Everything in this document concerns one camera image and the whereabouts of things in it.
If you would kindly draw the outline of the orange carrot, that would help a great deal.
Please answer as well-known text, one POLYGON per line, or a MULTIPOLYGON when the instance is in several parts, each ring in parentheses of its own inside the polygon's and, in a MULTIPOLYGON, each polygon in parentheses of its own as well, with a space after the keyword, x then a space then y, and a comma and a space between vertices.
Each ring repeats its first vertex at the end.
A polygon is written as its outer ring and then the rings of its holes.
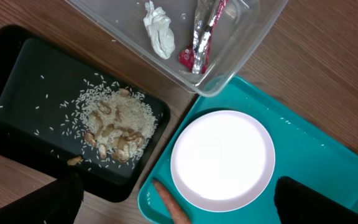
POLYGON ((192 224, 189 216, 179 206, 167 188, 157 179, 153 179, 152 183, 171 215, 174 224, 192 224))

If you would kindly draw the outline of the pink plate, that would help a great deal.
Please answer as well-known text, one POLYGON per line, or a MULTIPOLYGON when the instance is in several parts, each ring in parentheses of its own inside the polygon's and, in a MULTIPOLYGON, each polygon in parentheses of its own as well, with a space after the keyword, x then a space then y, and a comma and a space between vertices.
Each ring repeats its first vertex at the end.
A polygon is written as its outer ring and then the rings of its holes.
POLYGON ((275 146, 266 128, 234 110, 192 121, 172 149, 170 170, 180 195, 209 212, 231 212, 267 188, 275 168, 275 146))

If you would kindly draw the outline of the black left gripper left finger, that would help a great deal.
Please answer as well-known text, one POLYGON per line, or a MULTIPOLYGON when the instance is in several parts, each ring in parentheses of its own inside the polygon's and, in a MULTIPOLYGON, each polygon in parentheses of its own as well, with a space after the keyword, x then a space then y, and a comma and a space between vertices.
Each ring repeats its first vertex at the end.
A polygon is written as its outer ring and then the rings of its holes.
POLYGON ((0 208, 0 223, 73 224, 83 197, 81 177, 71 172, 0 208))

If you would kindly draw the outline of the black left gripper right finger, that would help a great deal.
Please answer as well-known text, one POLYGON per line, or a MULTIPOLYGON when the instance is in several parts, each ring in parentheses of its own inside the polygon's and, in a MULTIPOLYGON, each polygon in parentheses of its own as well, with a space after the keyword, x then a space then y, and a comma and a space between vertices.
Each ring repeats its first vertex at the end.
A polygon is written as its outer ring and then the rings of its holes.
POLYGON ((358 213, 287 176, 277 180, 273 200, 282 223, 358 224, 358 213))

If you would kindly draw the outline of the red foil snack wrapper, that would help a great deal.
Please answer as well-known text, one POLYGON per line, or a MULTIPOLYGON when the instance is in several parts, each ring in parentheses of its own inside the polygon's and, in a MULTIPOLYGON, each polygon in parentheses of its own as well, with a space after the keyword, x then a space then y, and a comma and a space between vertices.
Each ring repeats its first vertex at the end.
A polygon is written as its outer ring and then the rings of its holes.
POLYGON ((227 0, 198 0, 192 43, 178 56, 179 62, 191 73, 199 75, 207 70, 213 30, 226 4, 227 0))

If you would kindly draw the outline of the white tissue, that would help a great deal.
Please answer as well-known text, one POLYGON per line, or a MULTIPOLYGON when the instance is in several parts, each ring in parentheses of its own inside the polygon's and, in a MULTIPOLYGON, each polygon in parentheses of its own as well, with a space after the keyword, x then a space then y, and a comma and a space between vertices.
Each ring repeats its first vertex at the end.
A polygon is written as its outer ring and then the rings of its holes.
POLYGON ((167 60, 175 50, 175 38, 170 28, 171 19, 162 7, 155 8, 152 1, 145 3, 145 10, 147 13, 143 21, 152 48, 160 58, 167 60))

